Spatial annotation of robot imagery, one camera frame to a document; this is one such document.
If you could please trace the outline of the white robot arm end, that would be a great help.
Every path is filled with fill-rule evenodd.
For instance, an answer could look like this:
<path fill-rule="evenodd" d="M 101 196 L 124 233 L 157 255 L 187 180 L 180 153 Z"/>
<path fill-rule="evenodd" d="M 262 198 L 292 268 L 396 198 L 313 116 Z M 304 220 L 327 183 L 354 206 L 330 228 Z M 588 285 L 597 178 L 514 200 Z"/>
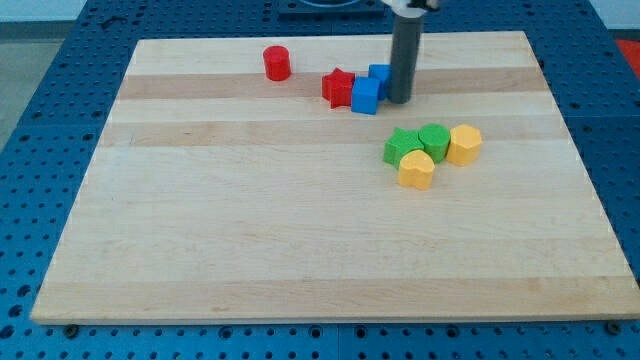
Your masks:
<path fill-rule="evenodd" d="M 404 18 L 417 19 L 427 12 L 438 11 L 440 0 L 382 0 L 392 12 Z"/>

